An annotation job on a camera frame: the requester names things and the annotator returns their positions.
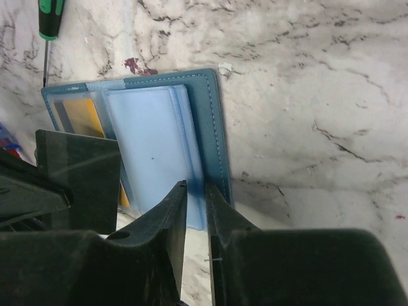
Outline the blue leather card holder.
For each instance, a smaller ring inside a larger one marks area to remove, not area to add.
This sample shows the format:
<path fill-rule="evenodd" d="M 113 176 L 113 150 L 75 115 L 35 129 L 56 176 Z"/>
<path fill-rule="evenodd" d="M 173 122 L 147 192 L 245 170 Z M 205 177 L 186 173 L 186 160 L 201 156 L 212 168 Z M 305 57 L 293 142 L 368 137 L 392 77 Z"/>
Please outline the blue leather card holder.
<path fill-rule="evenodd" d="M 140 213 L 187 182 L 187 226 L 205 230 L 205 183 L 232 202 L 217 73 L 211 68 L 42 89 L 54 127 L 55 100 L 91 98 L 106 138 L 119 144 L 122 185 Z"/>

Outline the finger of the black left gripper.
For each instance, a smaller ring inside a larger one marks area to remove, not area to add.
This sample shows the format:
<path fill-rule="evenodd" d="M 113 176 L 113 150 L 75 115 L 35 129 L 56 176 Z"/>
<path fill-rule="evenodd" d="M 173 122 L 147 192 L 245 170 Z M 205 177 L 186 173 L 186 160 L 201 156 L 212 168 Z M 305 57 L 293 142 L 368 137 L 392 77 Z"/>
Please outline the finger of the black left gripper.
<path fill-rule="evenodd" d="M 48 230 L 44 216 L 70 207 L 63 187 L 1 149 L 1 229 Z"/>

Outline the black credit card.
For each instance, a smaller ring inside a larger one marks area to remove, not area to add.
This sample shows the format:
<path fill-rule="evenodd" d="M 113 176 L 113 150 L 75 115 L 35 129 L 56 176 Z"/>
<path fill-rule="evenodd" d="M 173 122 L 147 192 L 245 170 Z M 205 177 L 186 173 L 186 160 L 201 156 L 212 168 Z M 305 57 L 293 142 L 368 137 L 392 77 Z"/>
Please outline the black credit card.
<path fill-rule="evenodd" d="M 121 167 L 115 140 L 39 129 L 36 160 L 40 173 L 68 192 L 69 208 L 44 216 L 48 228 L 115 231 Z"/>

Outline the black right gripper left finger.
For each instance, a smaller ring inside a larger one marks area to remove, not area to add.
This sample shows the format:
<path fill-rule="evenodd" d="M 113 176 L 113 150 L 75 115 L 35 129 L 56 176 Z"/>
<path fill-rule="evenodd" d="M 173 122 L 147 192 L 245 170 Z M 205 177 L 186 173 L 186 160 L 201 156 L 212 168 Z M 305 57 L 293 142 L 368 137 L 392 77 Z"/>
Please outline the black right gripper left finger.
<path fill-rule="evenodd" d="M 179 305 L 187 184 L 106 238 L 94 231 L 1 234 L 2 305 Z"/>

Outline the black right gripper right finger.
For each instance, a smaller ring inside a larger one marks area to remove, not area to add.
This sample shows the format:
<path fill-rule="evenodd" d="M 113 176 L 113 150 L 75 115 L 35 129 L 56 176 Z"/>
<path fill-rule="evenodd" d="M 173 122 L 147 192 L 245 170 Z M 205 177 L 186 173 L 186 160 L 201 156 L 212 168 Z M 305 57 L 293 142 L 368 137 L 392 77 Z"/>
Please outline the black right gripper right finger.
<path fill-rule="evenodd" d="M 262 230 L 205 186 L 214 305 L 406 305 L 386 249 L 360 229 Z"/>

